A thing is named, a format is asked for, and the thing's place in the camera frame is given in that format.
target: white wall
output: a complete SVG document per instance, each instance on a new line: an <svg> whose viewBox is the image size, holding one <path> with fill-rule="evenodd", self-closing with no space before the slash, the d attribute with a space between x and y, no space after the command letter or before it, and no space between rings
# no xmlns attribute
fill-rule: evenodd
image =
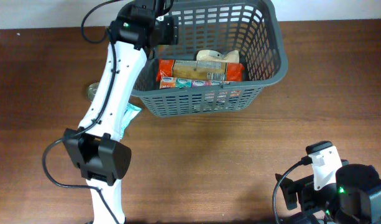
<svg viewBox="0 0 381 224"><path fill-rule="evenodd" d="M107 0L0 0L0 29L78 27ZM280 21L381 18L381 0L272 0ZM107 26L129 0L98 9L88 26Z"/></svg>

